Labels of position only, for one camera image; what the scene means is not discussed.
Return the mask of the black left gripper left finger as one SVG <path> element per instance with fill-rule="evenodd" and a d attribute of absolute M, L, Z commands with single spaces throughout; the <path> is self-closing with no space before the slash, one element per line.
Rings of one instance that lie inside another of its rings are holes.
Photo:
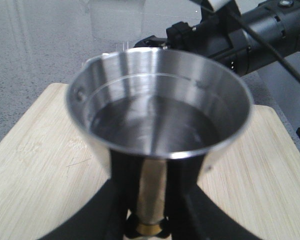
<path fill-rule="evenodd" d="M 111 175 L 97 193 L 72 217 L 45 234 L 44 240 L 135 239 L 140 156 L 110 152 Z"/>

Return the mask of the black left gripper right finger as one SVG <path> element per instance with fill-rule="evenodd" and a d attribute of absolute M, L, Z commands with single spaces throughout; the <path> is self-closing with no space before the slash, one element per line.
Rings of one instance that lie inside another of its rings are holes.
<path fill-rule="evenodd" d="M 174 240 L 257 240 L 198 186 L 203 156 L 167 162 L 165 215 Z"/>

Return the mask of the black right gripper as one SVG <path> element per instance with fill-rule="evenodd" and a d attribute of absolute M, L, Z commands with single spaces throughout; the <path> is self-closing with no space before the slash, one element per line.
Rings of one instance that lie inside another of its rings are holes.
<path fill-rule="evenodd" d="M 242 28 L 204 21 L 195 26 L 180 21 L 166 29 L 166 37 L 155 35 L 138 41 L 136 48 L 180 50 L 210 58 L 239 76 L 248 73 L 248 41 Z"/>

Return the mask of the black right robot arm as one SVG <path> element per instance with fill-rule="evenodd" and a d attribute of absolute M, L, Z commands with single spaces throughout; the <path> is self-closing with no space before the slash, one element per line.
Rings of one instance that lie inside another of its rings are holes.
<path fill-rule="evenodd" d="M 231 15 L 271 45 L 282 57 L 300 52 L 300 0 L 265 0 L 241 13 L 234 0 L 215 9 L 212 0 L 199 0 L 201 21 L 189 25 L 180 21 L 166 29 L 166 38 L 154 35 L 135 47 L 182 50 L 213 59 L 240 76 L 276 61 L 274 55 L 244 30 Z"/>

